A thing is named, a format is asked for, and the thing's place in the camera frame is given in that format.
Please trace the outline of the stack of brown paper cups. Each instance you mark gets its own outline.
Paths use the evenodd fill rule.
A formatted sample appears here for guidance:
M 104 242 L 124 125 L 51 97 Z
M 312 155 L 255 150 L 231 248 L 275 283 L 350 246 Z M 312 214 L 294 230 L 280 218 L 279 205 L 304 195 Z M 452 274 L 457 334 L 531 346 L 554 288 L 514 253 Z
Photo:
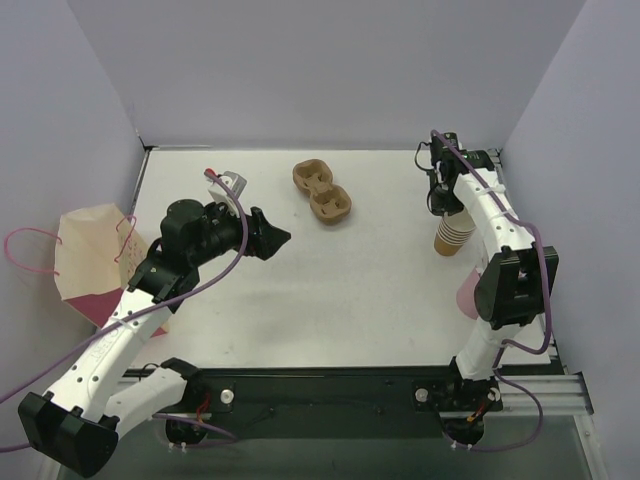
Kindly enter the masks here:
M 444 215 L 434 238 L 434 249 L 442 256 L 454 256 L 468 242 L 476 226 L 466 210 Z

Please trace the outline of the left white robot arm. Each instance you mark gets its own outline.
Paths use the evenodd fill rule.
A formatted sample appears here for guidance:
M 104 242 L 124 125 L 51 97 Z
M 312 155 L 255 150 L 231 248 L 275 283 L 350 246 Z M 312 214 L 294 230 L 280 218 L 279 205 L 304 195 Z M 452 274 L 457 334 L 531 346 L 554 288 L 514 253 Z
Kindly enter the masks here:
M 290 240 L 258 207 L 227 202 L 172 203 L 161 235 L 136 268 L 105 326 L 69 370 L 43 394 L 28 393 L 18 415 L 30 446 L 84 478 L 98 473 L 118 441 L 158 410 L 201 403 L 197 368 L 171 360 L 121 393 L 115 388 L 154 332 L 199 288 L 199 268 L 230 250 L 266 261 Z

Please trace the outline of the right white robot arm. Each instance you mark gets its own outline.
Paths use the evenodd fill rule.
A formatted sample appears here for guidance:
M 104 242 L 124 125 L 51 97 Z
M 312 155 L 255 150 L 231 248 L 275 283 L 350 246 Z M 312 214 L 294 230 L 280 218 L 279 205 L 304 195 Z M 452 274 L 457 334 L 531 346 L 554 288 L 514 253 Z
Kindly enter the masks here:
M 515 213 L 486 151 L 463 149 L 455 133 L 438 131 L 429 149 L 427 205 L 440 219 L 435 249 L 455 254 L 472 234 L 481 242 L 479 263 L 461 289 L 476 325 L 454 358 L 458 374 L 443 384 L 446 401 L 464 408 L 477 399 L 478 383 L 494 378 L 505 350 L 548 350 L 559 258 L 537 227 Z

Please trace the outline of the cream and pink paper bag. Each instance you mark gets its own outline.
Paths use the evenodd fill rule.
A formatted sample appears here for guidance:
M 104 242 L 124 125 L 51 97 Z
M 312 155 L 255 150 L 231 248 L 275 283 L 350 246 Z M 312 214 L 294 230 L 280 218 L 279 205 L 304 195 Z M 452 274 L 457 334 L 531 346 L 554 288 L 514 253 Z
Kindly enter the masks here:
M 136 231 L 137 217 L 114 204 L 82 208 L 60 217 L 58 231 L 22 227 L 4 238 L 4 255 L 16 267 L 54 279 L 61 300 L 94 326 L 102 328 L 116 312 L 148 244 Z M 10 251 L 12 237 L 35 232 L 54 240 L 51 267 L 18 261 Z

